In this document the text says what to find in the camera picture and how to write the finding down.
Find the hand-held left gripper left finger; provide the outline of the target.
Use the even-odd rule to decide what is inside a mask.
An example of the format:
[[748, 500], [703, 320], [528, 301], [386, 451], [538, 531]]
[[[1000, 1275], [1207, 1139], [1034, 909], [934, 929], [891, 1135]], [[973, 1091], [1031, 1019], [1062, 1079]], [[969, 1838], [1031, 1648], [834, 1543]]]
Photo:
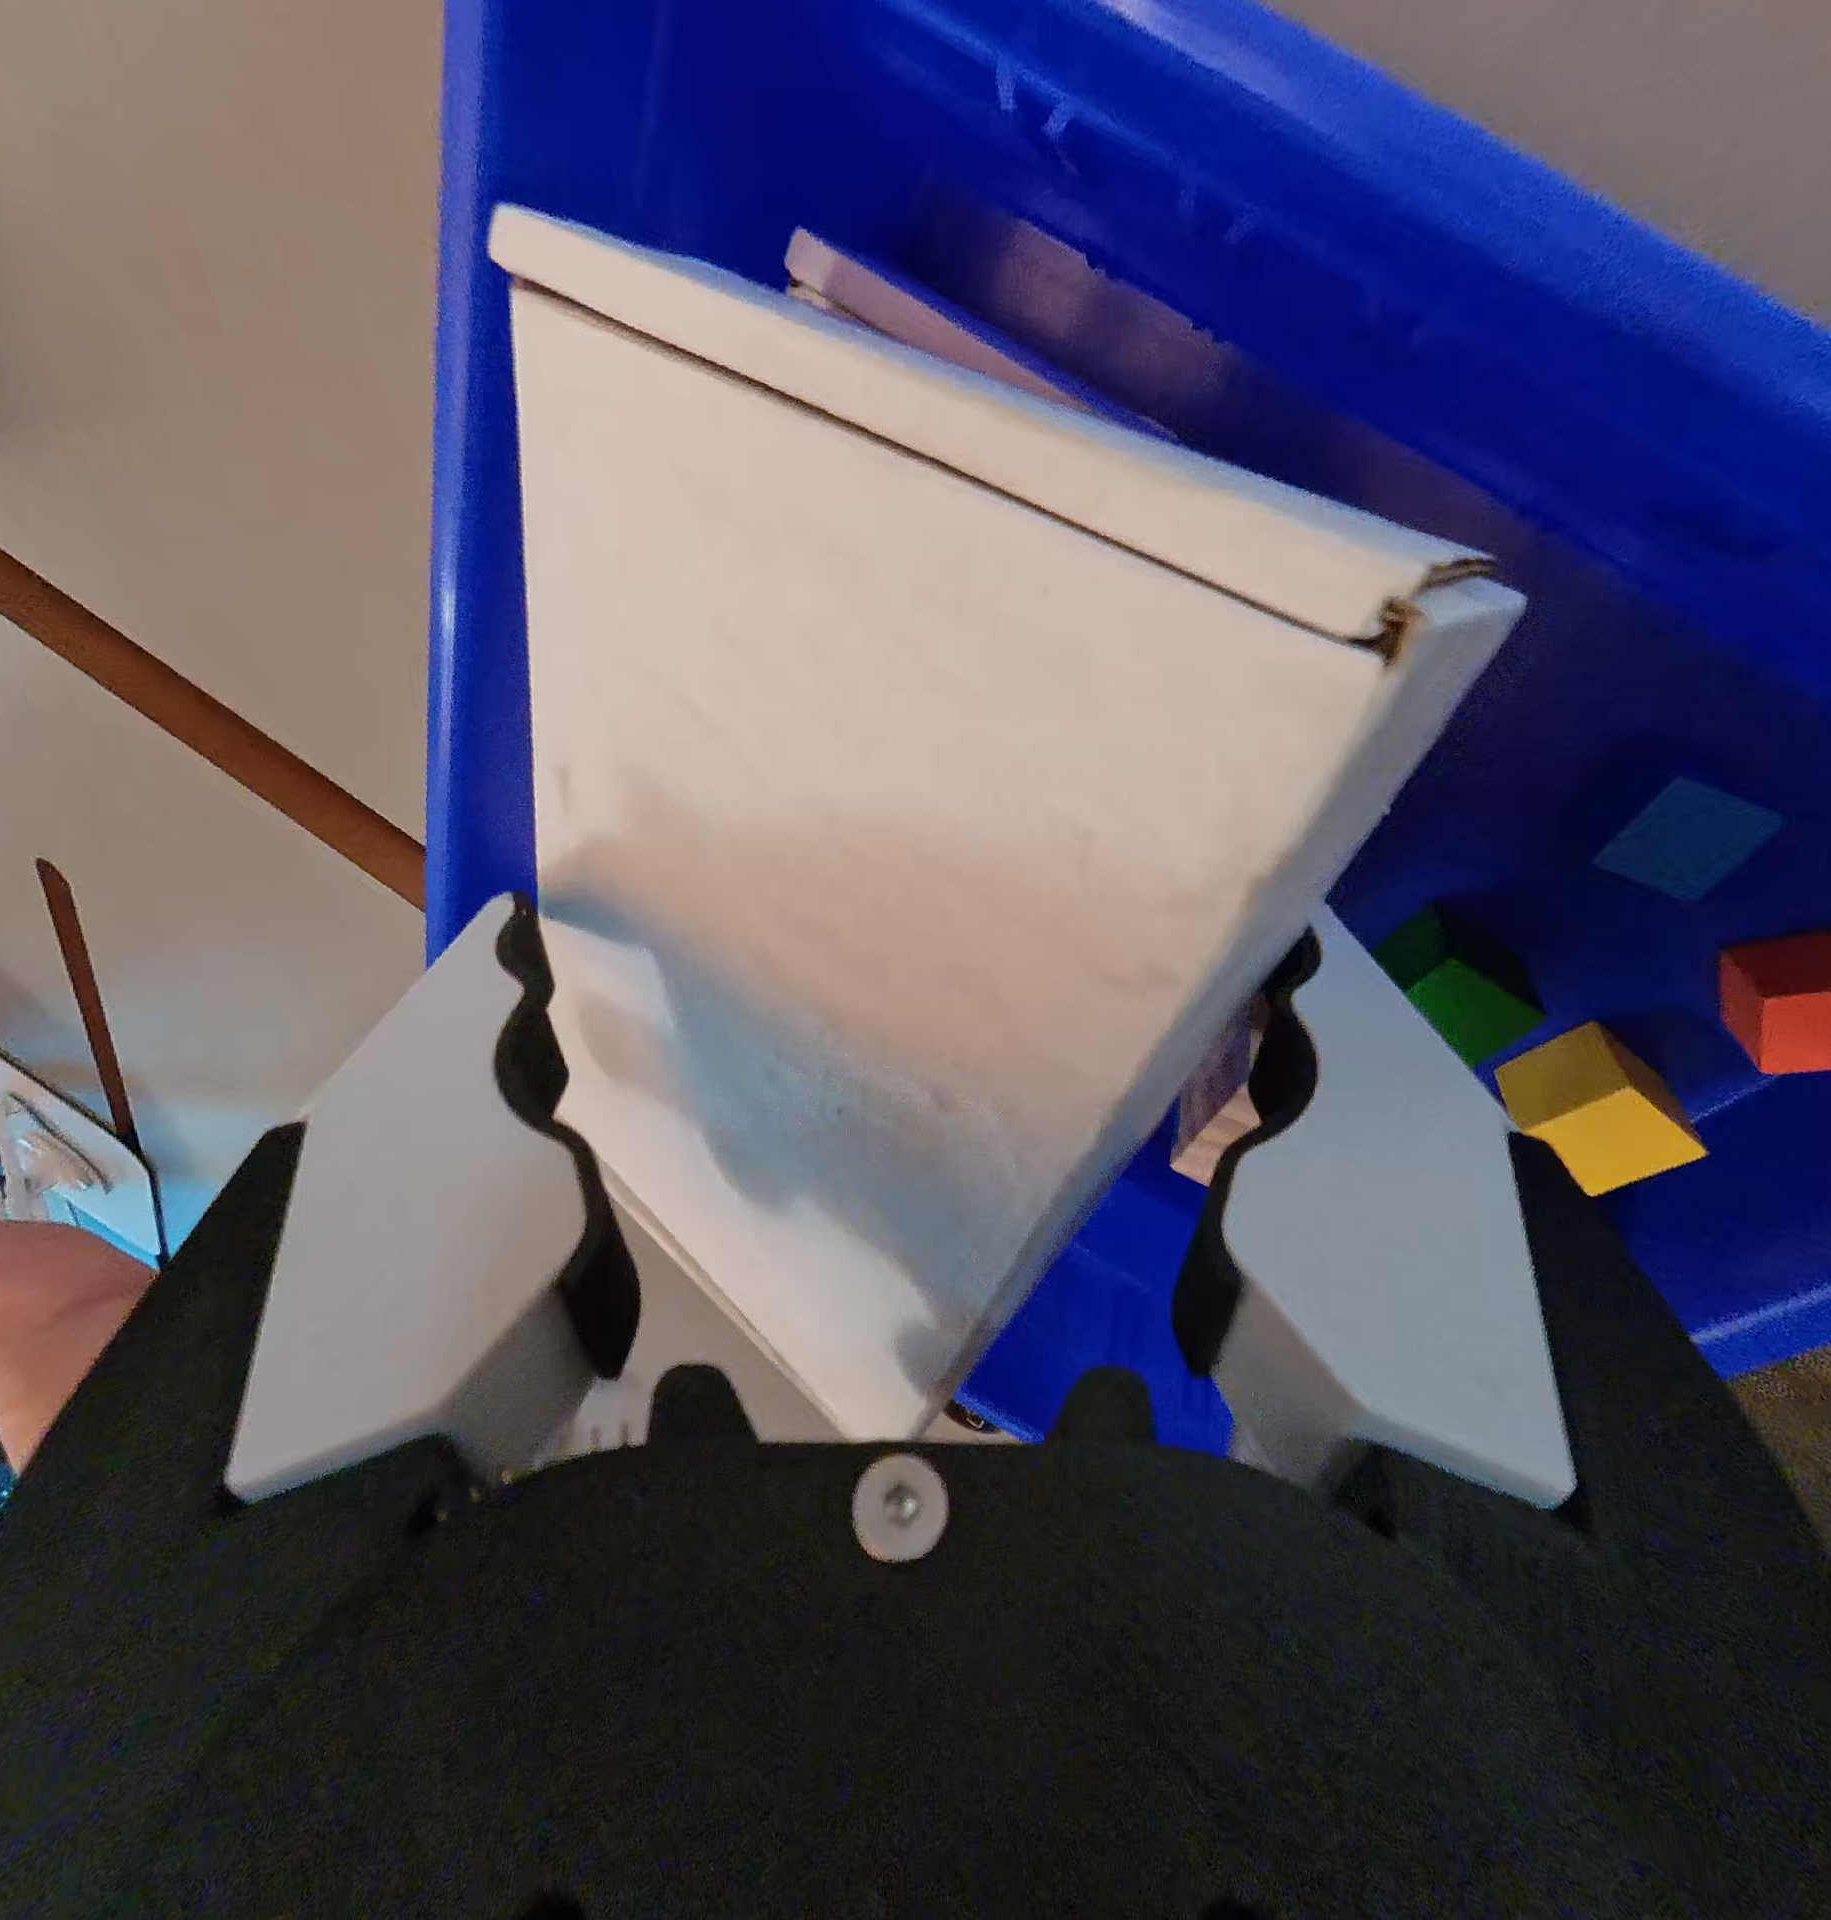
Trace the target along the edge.
[[419, 1437], [529, 1468], [615, 1379], [641, 1280], [566, 1061], [536, 904], [492, 900], [319, 1088], [225, 1482], [266, 1500]]

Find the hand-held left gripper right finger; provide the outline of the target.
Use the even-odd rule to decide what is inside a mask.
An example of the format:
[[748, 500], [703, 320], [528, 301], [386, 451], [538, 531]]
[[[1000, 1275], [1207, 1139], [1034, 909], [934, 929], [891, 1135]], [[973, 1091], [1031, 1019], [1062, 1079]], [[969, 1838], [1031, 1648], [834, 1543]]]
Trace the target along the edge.
[[1173, 1294], [1229, 1454], [1335, 1488], [1400, 1453], [1561, 1506], [1578, 1474], [1502, 1105], [1328, 909], [1258, 1013], [1254, 1120]]

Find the yellow wooden block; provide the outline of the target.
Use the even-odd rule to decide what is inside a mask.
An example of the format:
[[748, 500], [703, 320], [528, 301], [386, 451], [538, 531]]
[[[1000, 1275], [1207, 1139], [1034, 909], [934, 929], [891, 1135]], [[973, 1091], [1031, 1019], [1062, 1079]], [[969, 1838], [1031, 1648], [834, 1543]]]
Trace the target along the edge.
[[1503, 1063], [1494, 1079], [1512, 1124], [1548, 1143], [1592, 1198], [1709, 1153], [1669, 1081], [1598, 1019]]

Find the green wooden cube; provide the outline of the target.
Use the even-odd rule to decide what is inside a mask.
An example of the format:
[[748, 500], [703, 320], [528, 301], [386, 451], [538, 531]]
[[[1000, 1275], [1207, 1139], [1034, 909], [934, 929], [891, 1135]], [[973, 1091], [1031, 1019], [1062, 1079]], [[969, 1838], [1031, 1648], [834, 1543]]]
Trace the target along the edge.
[[1373, 956], [1469, 1066], [1496, 1061], [1548, 1019], [1522, 957], [1454, 904], [1431, 902]]

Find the red wooden block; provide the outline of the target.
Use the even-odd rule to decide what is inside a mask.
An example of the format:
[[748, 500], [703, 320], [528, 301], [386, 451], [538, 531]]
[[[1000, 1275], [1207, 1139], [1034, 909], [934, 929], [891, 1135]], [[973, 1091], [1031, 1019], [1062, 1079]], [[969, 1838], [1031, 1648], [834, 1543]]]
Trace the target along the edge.
[[1725, 947], [1718, 995], [1759, 1073], [1831, 1073], [1831, 929]]

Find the blue wooden cube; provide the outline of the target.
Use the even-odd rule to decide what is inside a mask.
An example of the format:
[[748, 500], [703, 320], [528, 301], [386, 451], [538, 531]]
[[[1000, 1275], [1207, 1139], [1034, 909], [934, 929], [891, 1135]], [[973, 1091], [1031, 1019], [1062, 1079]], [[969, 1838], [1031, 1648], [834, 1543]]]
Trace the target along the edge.
[[1707, 779], [1673, 775], [1592, 855], [1607, 875], [1695, 904], [1729, 882], [1786, 816]]

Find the white cardboard mailer box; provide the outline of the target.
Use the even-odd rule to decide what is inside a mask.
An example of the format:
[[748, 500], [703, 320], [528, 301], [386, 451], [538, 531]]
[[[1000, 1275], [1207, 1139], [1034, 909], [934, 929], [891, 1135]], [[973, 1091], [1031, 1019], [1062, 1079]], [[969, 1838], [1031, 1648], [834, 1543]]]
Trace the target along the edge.
[[1518, 626], [1490, 557], [499, 205], [566, 1119], [905, 1437]]
[[1056, 365], [1031, 346], [942, 297], [920, 283], [797, 226], [787, 241], [790, 297], [891, 342], [995, 378], [1013, 389], [1059, 402], [1095, 420], [1179, 443], [1177, 434], [1107, 395], [1093, 384]]

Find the blue plastic bin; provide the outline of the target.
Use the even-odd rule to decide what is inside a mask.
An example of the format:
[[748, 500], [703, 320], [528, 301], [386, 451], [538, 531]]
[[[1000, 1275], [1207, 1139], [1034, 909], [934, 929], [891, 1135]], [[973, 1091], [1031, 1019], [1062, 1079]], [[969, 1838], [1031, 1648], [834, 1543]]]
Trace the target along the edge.
[[[1707, 1157], [1604, 1198], [1725, 1378], [1831, 1346], [1831, 1073], [1725, 947], [1831, 929], [1831, 331], [1263, 4], [446, 5], [427, 953], [536, 882], [518, 203], [782, 284], [809, 226], [1179, 440], [1459, 543], [1529, 611], [1331, 894], [1600, 1019]], [[1786, 826], [1684, 904], [1592, 855], [1673, 775]]]

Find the person's left hand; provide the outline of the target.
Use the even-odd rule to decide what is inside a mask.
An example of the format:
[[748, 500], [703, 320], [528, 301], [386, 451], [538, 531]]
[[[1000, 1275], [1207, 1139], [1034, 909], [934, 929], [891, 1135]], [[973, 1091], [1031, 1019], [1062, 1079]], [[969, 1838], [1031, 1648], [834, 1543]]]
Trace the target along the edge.
[[0, 1445], [15, 1474], [155, 1279], [88, 1230], [0, 1220]]

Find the white document stand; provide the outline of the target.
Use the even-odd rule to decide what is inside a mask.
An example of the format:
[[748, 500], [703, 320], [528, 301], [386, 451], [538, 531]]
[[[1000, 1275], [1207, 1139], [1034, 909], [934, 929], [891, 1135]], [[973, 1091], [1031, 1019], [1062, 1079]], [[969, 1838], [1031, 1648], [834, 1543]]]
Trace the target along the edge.
[[164, 1260], [156, 1183], [108, 1124], [0, 1054], [0, 1220], [79, 1225]]

